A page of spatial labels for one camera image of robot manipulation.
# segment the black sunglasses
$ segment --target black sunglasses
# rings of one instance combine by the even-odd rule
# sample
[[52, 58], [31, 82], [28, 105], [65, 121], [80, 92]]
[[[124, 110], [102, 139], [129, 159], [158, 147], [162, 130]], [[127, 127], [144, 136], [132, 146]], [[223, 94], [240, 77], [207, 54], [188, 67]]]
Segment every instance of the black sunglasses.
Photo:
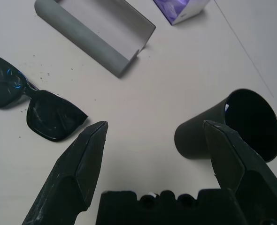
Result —
[[40, 136], [57, 142], [63, 140], [84, 123], [87, 115], [62, 97], [38, 90], [14, 66], [0, 58], [0, 108], [30, 97], [27, 124]]

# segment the sunglasses frame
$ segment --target sunglasses frame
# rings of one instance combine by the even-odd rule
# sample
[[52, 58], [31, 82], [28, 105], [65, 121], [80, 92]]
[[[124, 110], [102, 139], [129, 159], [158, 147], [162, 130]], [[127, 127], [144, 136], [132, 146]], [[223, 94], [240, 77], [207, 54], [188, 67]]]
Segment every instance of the sunglasses frame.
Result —
[[[58, 141], [61, 141], [61, 140], [65, 139], [67, 136], [71, 135], [87, 119], [88, 116], [83, 111], [81, 111], [77, 106], [75, 106], [74, 104], [72, 104], [68, 100], [66, 100], [66, 99], [62, 98], [61, 96], [56, 95], [52, 92], [49, 92], [47, 90], [39, 90], [31, 82], [28, 81], [26, 76], [21, 71], [19, 71], [17, 68], [15, 68], [13, 65], [11, 65], [10, 63], [8, 63], [7, 61], [5, 61], [2, 58], [0, 58], [0, 65], [2, 67], [8, 68], [7, 73], [9, 73], [10, 70], [11, 70], [11, 72], [13, 74], [15, 74], [19, 79], [21, 79], [21, 86], [15, 87], [17, 89], [20, 88], [21, 90], [19, 92], [17, 92], [15, 95], [13, 95], [8, 101], [1, 104], [0, 108], [3, 108], [5, 106], [10, 105], [13, 102], [18, 101], [23, 95], [28, 96], [30, 98], [30, 103], [29, 103], [29, 107], [28, 107], [28, 110], [27, 110], [27, 125], [32, 131], [34, 131], [38, 135], [40, 135], [43, 138], [46, 138], [50, 141], [58, 142]], [[39, 97], [42, 96], [42, 95], [50, 95], [53, 98], [55, 97], [56, 101], [62, 101], [67, 107], [73, 107], [73, 108], [75, 108], [75, 111], [79, 110], [82, 113], [82, 115], [80, 115], [78, 120], [75, 121], [75, 125], [71, 129], [71, 130], [73, 130], [73, 132], [71, 132], [70, 134], [68, 134], [67, 136], [64, 136], [64, 137], [54, 138], [54, 137], [50, 137], [50, 136], [40, 132], [39, 130], [37, 130], [32, 125], [31, 115], [33, 113], [33, 108], [34, 108], [34, 105], [36, 103], [36, 100], [39, 99]]]

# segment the cup opening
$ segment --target cup opening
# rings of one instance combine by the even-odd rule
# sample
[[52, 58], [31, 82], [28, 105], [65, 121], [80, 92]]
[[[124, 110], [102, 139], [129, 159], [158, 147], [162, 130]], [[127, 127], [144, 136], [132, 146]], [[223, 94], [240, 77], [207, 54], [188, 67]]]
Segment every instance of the cup opening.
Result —
[[247, 89], [232, 92], [225, 102], [225, 124], [266, 162], [277, 156], [277, 117], [259, 94]]

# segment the sunglasses lens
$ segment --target sunglasses lens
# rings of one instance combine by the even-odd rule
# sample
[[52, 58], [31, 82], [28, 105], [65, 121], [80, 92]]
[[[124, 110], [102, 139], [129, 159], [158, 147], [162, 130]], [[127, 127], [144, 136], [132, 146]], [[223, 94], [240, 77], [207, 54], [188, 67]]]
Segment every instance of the sunglasses lens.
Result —
[[23, 82], [20, 76], [0, 64], [0, 107], [4, 107], [21, 95]]
[[79, 127], [87, 115], [67, 100], [48, 91], [39, 91], [27, 114], [28, 126], [51, 141], [60, 141]]

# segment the table surface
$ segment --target table surface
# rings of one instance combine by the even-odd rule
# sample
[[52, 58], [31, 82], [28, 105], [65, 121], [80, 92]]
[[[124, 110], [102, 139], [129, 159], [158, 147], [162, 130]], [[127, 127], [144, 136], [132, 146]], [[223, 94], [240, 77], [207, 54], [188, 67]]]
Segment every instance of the table surface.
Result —
[[[210, 161], [183, 158], [174, 132], [233, 90], [258, 92], [277, 115], [277, 94], [271, 94], [222, 6], [210, 1], [200, 15], [172, 27], [151, 0], [128, 2], [157, 28], [119, 79], [38, 17], [34, 0], [0, 0], [0, 57], [39, 89], [77, 105], [89, 124], [108, 121], [94, 199], [76, 225], [95, 223], [106, 190], [132, 190], [140, 198], [169, 189], [197, 197], [201, 189], [218, 188]], [[50, 142], [28, 128], [28, 105], [0, 110], [0, 225], [23, 222], [57, 158], [83, 129]], [[268, 165], [277, 176], [277, 158]]]

